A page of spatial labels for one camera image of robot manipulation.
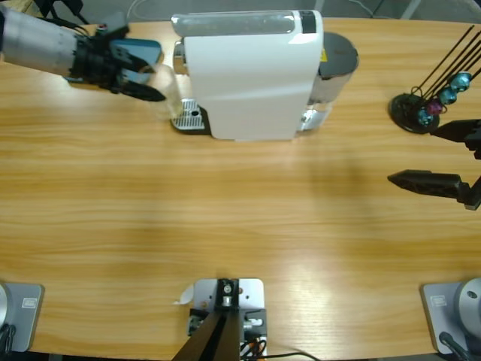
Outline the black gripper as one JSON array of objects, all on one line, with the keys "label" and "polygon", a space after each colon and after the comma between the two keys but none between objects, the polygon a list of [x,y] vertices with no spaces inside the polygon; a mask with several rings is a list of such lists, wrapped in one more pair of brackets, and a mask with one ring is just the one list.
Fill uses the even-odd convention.
[{"label": "black gripper", "polygon": [[[444,124],[431,135],[457,143],[464,143],[480,160],[480,120],[453,120]],[[470,211],[480,206],[480,178],[470,186],[458,174],[433,173],[426,170],[403,170],[387,179],[401,189],[413,193],[455,199]]]},{"label": "black gripper", "polygon": [[166,97],[156,88],[142,83],[123,83],[123,69],[136,73],[155,73],[144,59],[131,55],[115,43],[122,40],[129,28],[97,28],[92,36],[77,37],[74,51],[73,78],[147,102],[163,102]]}]

